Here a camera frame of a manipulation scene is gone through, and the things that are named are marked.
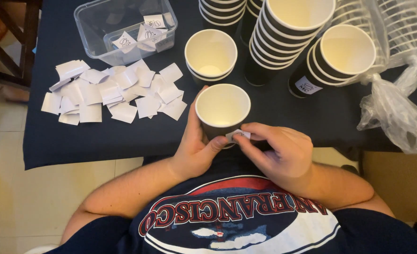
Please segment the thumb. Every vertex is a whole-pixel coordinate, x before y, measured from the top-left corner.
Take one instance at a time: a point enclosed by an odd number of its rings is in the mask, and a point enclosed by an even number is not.
[[[241,151],[260,169],[268,170],[271,164],[266,154],[259,148],[251,144],[251,141],[244,136],[234,135],[234,139],[238,142]]]
[[[228,142],[229,141],[225,136],[217,136],[212,139],[201,152],[204,154],[204,157],[212,160],[228,144]]]

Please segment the hand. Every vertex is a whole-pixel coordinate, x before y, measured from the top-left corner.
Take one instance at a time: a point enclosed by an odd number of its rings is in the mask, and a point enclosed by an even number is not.
[[[189,109],[188,123],[180,146],[177,153],[170,160],[171,170],[175,177],[182,182],[204,174],[210,167],[216,154],[228,143],[225,136],[217,136],[208,142],[196,114],[196,99],[194,99]]]
[[[268,177],[284,188],[291,179],[303,176],[312,165],[311,138],[296,130],[247,123],[241,129],[251,133],[251,140],[266,140],[273,151],[262,152],[249,139],[234,135],[243,153]]]

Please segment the clear plastic container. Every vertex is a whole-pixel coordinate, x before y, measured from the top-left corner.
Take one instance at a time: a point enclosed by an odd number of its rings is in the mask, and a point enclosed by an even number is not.
[[[167,32],[123,48],[113,44],[124,31],[138,40],[144,16],[157,14],[163,15]],[[78,6],[74,16],[86,54],[111,66],[126,65],[174,46],[177,18],[168,0],[96,0]]]

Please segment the dark blue tablecloth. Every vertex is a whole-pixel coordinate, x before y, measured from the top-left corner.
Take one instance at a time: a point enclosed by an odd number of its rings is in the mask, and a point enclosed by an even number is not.
[[[80,123],[78,126],[59,123],[58,116],[41,112],[45,93],[59,79],[56,65],[81,59],[97,70],[109,67],[100,60],[89,58],[81,43],[73,12],[87,1],[43,1],[24,136],[26,170],[44,165],[172,154],[180,143],[189,107],[178,121],[160,113],[152,119],[136,118],[132,124],[111,119],[108,109],[103,107],[102,123]],[[202,17],[196,0],[170,0],[170,3],[178,20],[175,46],[144,60],[154,71],[177,63],[183,78],[176,85],[185,91],[183,101],[190,104],[198,90],[186,68],[183,49],[191,35],[202,30]],[[354,84],[298,99],[289,93],[287,80],[305,56],[302,54],[271,84],[253,87],[245,82],[242,73],[248,49],[240,42],[238,33],[235,41],[239,58],[226,83],[242,87],[251,97],[251,112],[246,123],[296,129],[309,135],[315,147],[396,150],[381,129],[356,130],[361,115],[359,102],[370,94],[370,86]],[[403,67],[388,70],[382,77],[393,81],[402,70]],[[417,104],[417,90],[410,98]]]

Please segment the pile of sticker backing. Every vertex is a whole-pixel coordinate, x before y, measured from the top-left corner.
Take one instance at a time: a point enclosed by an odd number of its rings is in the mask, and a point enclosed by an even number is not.
[[[60,115],[61,123],[102,122],[102,106],[108,107],[111,118],[126,123],[132,123],[136,113],[152,118],[162,112],[178,120],[187,106],[183,91],[174,84],[183,76],[175,63],[159,74],[144,60],[104,71],[75,60],[56,66],[56,71],[60,81],[45,94],[42,111]],[[136,107],[130,105],[134,99]]]

